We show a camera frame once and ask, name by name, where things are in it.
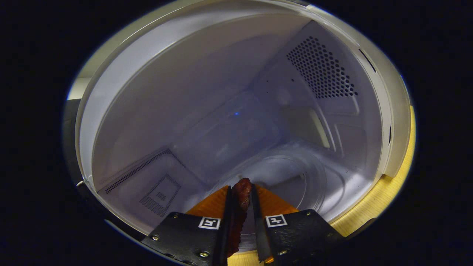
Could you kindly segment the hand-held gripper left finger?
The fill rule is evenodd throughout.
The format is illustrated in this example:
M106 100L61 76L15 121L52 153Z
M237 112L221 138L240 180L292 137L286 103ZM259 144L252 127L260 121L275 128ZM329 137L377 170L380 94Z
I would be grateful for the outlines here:
M180 265L226 266L232 188L214 192L188 213L171 212L142 244Z

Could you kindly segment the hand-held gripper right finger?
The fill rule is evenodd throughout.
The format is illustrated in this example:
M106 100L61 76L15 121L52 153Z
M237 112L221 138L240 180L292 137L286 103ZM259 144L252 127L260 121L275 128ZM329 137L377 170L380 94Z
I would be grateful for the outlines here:
M253 184L251 200L258 259L266 265L321 265L346 241L315 210L297 210L260 185Z

